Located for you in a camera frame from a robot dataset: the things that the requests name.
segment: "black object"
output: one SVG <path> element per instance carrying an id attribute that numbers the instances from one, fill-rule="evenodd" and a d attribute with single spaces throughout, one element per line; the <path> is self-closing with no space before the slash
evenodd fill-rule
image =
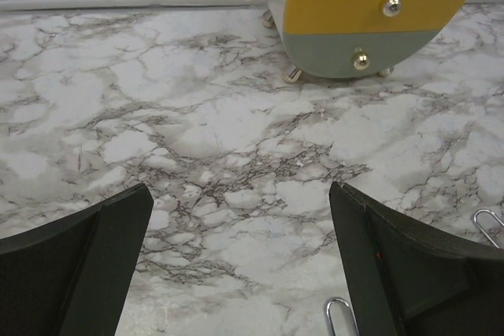
<path id="1" fill-rule="evenodd" d="M 113 336 L 153 203 L 140 184 L 0 240 L 0 335 Z"/>
<path id="2" fill-rule="evenodd" d="M 332 218 L 360 336 L 504 335 L 504 250 L 334 183 Z"/>

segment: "toy dresser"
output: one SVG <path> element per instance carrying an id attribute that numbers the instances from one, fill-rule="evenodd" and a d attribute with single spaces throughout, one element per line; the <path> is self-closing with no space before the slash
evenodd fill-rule
<path id="1" fill-rule="evenodd" d="M 266 0 L 292 61 L 284 78 L 387 76 L 433 39 L 465 0 Z"/>

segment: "metal knob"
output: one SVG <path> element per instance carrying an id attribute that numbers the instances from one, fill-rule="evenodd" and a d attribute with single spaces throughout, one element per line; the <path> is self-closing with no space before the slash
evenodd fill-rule
<path id="1" fill-rule="evenodd" d="M 352 59 L 353 63 L 354 63 L 354 67 L 356 70 L 358 71 L 364 71 L 366 70 L 369 65 L 370 65 L 370 61 L 369 61 L 369 56 L 368 54 L 360 51 L 358 52 L 357 54 L 354 55 L 354 58 Z"/>
<path id="2" fill-rule="evenodd" d="M 383 11 L 386 17 L 396 17 L 402 11 L 402 0 L 386 0 Z"/>

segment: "marble tabletop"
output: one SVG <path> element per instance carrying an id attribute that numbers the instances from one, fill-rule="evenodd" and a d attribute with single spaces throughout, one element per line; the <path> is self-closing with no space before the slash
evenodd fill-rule
<path id="1" fill-rule="evenodd" d="M 386 79 L 305 76 L 260 9 L 0 16 L 0 238 L 138 182 L 155 198 L 118 336 L 328 334 L 348 182 L 483 242 L 504 203 L 504 6 Z"/>

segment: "white trim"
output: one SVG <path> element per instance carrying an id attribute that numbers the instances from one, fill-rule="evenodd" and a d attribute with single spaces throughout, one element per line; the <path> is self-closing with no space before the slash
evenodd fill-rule
<path id="1" fill-rule="evenodd" d="M 117 7 L 263 6 L 265 0 L 0 0 L 0 11 Z"/>

